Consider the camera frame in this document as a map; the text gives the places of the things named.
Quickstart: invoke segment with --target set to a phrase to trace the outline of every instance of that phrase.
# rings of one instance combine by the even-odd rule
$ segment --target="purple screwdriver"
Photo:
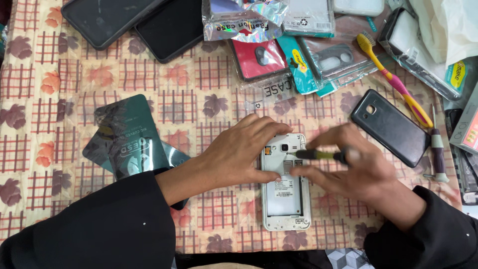
[[[433,151],[433,166],[435,167],[435,181],[447,183],[450,180],[445,174],[445,157],[443,156],[443,141],[440,131],[436,127],[435,120],[435,106],[432,105],[433,110],[433,129],[432,129],[432,151]]]

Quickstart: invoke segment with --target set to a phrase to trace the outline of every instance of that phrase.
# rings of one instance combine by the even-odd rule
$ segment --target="cardboard box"
[[[478,154],[478,84],[468,100],[450,143],[472,154]]]

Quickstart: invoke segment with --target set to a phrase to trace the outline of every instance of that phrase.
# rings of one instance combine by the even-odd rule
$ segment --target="black sleeve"
[[[426,201],[426,211],[407,233],[386,222],[365,238],[364,248],[376,269],[478,268],[478,220],[417,186],[413,190]]]
[[[148,171],[115,182],[0,246],[2,268],[171,268],[175,231]]]

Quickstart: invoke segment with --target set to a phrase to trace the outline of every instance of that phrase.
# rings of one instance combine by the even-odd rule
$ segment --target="tablecloth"
[[[168,64],[159,64],[134,33],[96,51],[62,18],[61,4],[58,0],[13,3],[1,68],[0,242],[114,182],[111,173],[82,156],[98,128],[93,116],[97,107],[144,94],[160,138],[194,157],[246,115],[245,98],[255,98],[240,94],[225,41],[199,43]],[[387,68],[425,109],[435,104],[437,127],[446,134],[441,98],[396,63]],[[379,72],[324,98],[297,94],[252,112],[287,123],[310,140],[331,126],[349,122],[351,110],[368,89],[377,90],[416,122]],[[425,186],[461,207],[445,135],[450,178],[446,184],[423,177],[433,173],[430,150],[411,169],[362,134],[395,165],[397,178],[407,187]],[[335,161],[315,164],[326,171],[343,169]],[[183,210],[171,209],[176,249],[206,253],[361,247],[365,236],[383,224],[383,217],[363,202],[325,192],[316,184],[310,184],[310,196],[309,229],[269,232],[262,227],[258,184],[201,193],[191,197]]]

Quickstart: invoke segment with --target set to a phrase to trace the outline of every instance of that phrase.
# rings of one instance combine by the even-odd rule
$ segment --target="toothbrush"
[[[361,34],[358,34],[357,42],[360,48],[365,53],[367,53],[370,58],[372,58],[373,63],[378,67],[382,75],[387,79],[388,83],[390,83],[390,85],[394,87],[403,96],[403,98],[405,98],[405,102],[407,102],[407,104],[410,106],[413,114],[415,115],[415,118],[417,118],[420,124],[427,128],[432,128],[433,122],[430,117],[428,117],[425,110],[423,110],[423,108],[417,103],[417,101],[413,99],[413,97],[407,91],[407,88],[405,88],[400,79],[396,75],[390,73],[387,69],[385,69],[385,67],[383,67],[383,65],[373,53],[372,47],[375,46],[376,43],[375,40],[373,40],[373,38],[370,36],[370,34],[366,31],[363,31]]]

